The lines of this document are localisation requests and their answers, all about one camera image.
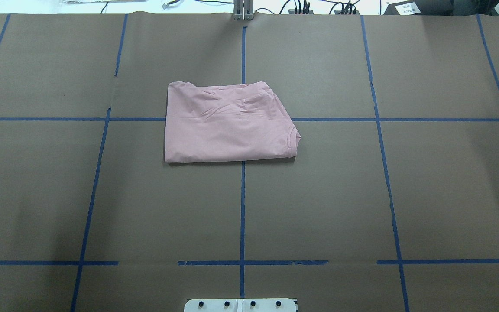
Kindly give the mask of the pink Snoopy t-shirt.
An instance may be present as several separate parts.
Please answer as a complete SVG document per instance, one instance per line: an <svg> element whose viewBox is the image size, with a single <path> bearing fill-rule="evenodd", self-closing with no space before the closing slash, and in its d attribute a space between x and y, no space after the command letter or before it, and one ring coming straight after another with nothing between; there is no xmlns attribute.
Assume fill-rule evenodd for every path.
<svg viewBox="0 0 499 312"><path fill-rule="evenodd" d="M297 156L301 135L263 81L168 86L166 163L236 162Z"/></svg>

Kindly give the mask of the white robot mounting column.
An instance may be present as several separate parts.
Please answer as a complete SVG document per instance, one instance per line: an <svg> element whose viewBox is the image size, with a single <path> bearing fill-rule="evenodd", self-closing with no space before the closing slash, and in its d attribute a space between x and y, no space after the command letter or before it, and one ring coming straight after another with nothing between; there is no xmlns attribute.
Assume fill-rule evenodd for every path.
<svg viewBox="0 0 499 312"><path fill-rule="evenodd" d="M190 299L184 312L297 312L298 302L291 298Z"/></svg>

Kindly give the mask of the black power box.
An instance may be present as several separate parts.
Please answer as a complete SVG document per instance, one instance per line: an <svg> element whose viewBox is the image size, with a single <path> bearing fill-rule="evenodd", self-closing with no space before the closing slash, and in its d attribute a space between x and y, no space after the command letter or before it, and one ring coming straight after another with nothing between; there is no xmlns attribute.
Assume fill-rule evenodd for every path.
<svg viewBox="0 0 499 312"><path fill-rule="evenodd" d="M395 0L382 11L382 15L428 15L447 16L454 10L453 0Z"/></svg>

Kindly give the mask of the aluminium frame post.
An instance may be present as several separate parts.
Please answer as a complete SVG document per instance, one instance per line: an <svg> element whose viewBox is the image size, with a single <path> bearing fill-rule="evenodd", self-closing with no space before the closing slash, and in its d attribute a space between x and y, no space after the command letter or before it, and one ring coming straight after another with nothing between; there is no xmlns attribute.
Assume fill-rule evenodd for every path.
<svg viewBox="0 0 499 312"><path fill-rule="evenodd" d="M253 0L233 0L234 20L253 20L255 17Z"/></svg>

